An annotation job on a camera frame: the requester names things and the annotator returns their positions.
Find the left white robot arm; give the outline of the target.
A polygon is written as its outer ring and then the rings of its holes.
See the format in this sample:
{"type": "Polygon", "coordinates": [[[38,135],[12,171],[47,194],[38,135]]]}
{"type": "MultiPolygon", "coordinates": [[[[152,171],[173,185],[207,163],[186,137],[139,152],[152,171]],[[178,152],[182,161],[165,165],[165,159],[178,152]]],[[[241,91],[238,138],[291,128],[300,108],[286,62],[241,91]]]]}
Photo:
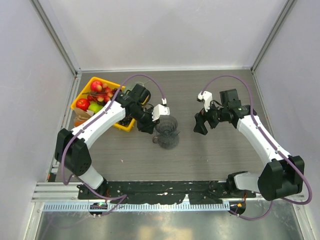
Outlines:
{"type": "Polygon", "coordinates": [[[144,105],[151,93],[140,84],[131,91],[119,92],[95,115],[73,130],[63,128],[57,134],[54,158],[89,186],[89,193],[102,199],[107,193],[106,180],[93,167],[89,149],[115,123],[130,117],[140,132],[152,134],[157,124],[152,110],[144,105]]]}

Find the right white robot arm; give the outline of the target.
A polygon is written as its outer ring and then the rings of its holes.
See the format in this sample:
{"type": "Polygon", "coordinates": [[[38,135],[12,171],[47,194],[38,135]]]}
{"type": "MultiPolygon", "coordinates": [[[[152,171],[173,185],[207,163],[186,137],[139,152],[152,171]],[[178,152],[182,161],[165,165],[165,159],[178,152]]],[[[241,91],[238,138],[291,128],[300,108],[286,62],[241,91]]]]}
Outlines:
{"type": "Polygon", "coordinates": [[[245,191],[261,194],[267,201],[299,194],[303,188],[305,163],[300,156],[292,156],[284,150],[266,130],[250,105],[243,105],[236,89],[221,91],[221,102],[213,100],[212,93],[200,92],[197,101],[204,107],[195,114],[193,131],[206,135],[219,123],[228,122],[243,134],[263,163],[260,174],[240,171],[228,175],[227,193],[238,197],[245,191]]]}

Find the clear glass coffee server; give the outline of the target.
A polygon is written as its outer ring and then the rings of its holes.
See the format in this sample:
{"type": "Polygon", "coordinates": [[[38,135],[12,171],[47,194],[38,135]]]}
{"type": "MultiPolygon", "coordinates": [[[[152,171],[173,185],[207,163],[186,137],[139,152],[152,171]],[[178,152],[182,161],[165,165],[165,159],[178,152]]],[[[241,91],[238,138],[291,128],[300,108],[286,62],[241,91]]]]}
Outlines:
{"type": "Polygon", "coordinates": [[[178,133],[172,133],[169,135],[156,134],[152,138],[152,142],[154,144],[158,144],[163,149],[170,150],[179,144],[180,138],[178,133]]]}

